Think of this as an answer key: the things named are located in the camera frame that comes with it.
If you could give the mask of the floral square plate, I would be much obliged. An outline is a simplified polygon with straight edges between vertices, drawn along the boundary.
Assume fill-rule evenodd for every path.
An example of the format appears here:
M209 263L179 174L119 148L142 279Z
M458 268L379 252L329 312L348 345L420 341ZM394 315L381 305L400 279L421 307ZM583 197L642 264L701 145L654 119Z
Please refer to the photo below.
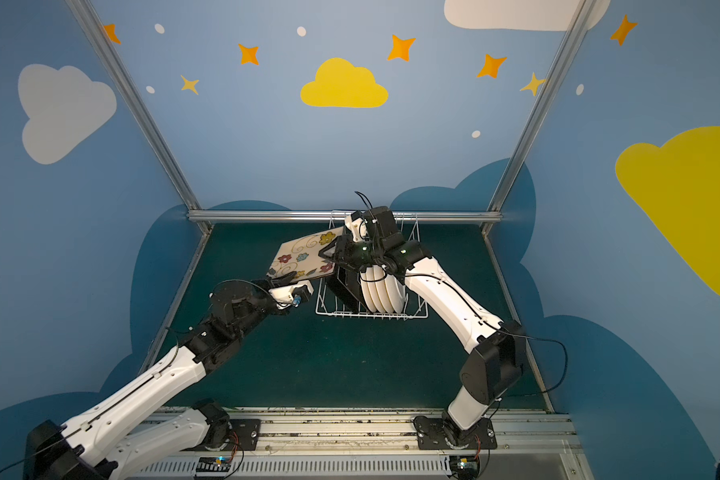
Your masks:
M267 276L271 279L290 278L295 282L330 276L319 273L321 257L318 256L318 251L342 233L342 227L334 228L283 243L267 271Z
M338 302L342 304L342 311L353 312L357 306L356 299L347 288L346 285L346 271L336 265L333 273L326 278L326 285L330 292L333 293L334 297Z

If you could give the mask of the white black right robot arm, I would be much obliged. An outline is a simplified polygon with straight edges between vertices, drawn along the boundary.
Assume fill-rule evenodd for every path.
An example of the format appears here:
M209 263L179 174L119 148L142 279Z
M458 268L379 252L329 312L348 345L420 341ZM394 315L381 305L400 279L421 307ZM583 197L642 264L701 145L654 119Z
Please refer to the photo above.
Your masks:
M454 332L468 354L459 373L461 388L444 423L458 435L474 429L525 370L524 330L507 325L471 298L450 278L418 240L406 238L387 207L355 211L345 217L342 232L322 243L319 256L362 276L375 267L381 278L396 279L424 300Z

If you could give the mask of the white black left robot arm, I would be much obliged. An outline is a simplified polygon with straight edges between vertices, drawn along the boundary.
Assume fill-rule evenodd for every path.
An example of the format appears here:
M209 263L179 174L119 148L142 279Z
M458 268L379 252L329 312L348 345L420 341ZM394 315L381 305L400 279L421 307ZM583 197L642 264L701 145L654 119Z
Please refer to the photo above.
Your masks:
M202 321L152 367L107 399L62 425L45 421L27 436L25 479L126 479L181 450L232 445L230 419L212 401L137 432L168 400L236 355L264 319L286 315L314 293L310 281L275 286L227 280L209 295Z

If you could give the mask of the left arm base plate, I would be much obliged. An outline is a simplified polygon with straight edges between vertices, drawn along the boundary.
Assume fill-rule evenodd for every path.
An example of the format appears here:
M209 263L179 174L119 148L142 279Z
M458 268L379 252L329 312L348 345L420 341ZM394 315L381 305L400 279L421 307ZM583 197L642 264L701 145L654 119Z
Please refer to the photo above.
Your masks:
M227 419L214 422L202 443L207 451L255 451L260 436L258 419Z

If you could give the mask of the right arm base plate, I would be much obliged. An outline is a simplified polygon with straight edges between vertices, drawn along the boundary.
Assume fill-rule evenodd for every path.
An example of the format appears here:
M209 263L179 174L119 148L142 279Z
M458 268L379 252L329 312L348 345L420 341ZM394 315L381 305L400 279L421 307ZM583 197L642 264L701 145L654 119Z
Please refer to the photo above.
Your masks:
M494 450L496 433L492 421L482 417L468 429L459 428L447 416L416 416L412 420L420 450Z

